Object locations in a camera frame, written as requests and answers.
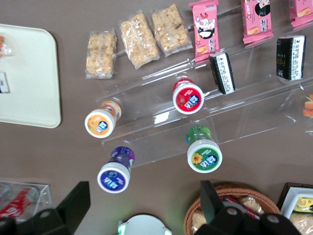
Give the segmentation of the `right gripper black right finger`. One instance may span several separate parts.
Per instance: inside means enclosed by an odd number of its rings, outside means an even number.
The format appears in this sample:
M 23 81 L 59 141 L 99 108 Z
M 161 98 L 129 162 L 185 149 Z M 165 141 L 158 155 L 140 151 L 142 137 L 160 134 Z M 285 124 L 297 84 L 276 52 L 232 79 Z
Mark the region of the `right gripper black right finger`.
M 210 181 L 201 181 L 201 209 L 206 224 L 197 235 L 299 235 L 300 232 L 284 216 L 265 213 L 259 220 L 243 213 L 238 206 L 225 206 Z

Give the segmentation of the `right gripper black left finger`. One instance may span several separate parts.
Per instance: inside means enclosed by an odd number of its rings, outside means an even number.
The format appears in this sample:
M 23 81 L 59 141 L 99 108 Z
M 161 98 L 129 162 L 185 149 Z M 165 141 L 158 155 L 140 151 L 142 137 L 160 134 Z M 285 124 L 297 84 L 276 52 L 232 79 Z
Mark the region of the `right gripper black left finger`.
M 2 235 L 72 235 L 90 208 L 88 181 L 80 181 L 56 207 L 36 213 L 17 224 L 13 218 L 0 220 Z

